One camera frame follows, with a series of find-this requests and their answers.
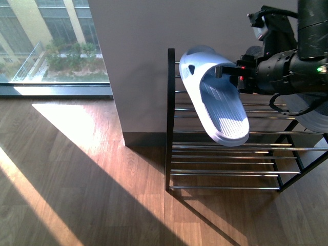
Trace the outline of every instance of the white wall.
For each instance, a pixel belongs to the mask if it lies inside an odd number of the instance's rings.
[[[296,0],[89,0],[124,132],[165,132],[167,49],[208,45],[232,61],[257,42],[247,18]]]

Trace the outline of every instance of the window sill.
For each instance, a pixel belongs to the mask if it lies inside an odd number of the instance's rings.
[[[113,99],[110,85],[0,85],[0,97],[71,97]]]

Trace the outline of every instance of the balcony railing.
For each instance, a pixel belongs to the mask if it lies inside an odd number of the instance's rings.
[[[39,42],[36,44],[30,55],[26,58],[20,69],[17,71],[15,76],[13,77],[13,82],[22,82],[24,79],[28,78],[31,75],[31,70],[33,66],[36,64],[37,60],[44,53],[44,48],[42,44]]]

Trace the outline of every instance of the red light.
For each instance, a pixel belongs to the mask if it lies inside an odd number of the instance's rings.
[[[240,76],[239,78],[240,80],[244,80],[244,77],[243,76]]]

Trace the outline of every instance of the window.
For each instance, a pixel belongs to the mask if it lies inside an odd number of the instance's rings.
[[[97,47],[97,50],[100,51],[88,1],[74,0],[73,3],[86,42],[94,44]]]
[[[2,95],[111,95],[88,1],[0,0],[0,74]]]
[[[6,0],[0,0],[0,34],[15,55],[26,55],[33,46]]]
[[[68,45],[77,42],[63,0],[37,0],[37,5],[54,39],[63,39]]]
[[[88,0],[73,0],[75,7],[89,7]]]
[[[63,0],[36,0],[39,7],[65,7]]]

